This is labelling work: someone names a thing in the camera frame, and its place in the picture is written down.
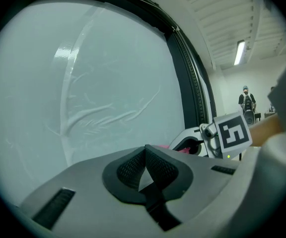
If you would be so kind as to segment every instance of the pink object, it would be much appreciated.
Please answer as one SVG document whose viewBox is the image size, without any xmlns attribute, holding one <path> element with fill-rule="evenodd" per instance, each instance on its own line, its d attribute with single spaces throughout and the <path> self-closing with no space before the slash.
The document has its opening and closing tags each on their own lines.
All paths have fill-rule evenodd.
<svg viewBox="0 0 286 238">
<path fill-rule="evenodd" d="M 163 147 L 163 148 L 168 149 L 168 148 L 169 148 L 169 145 L 159 145 L 159 147 Z M 188 154 L 189 154 L 189 150 L 190 150 L 190 149 L 191 149 L 190 147 L 187 147 L 187 148 L 185 148 L 185 149 L 183 149 L 183 150 L 180 150 L 179 152 L 180 152 L 180 153 L 188 153 Z"/>
</svg>

